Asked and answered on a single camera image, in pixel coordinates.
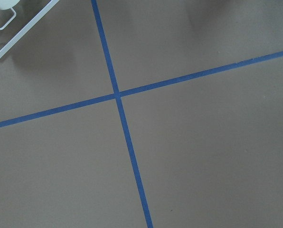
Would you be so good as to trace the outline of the pale green cup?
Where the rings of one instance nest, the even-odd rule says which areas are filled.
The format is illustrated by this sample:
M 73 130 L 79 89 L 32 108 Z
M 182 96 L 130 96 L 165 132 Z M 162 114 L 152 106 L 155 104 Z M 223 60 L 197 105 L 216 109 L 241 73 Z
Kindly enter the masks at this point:
M 0 10 L 8 10 L 19 3 L 19 0 L 0 0 Z

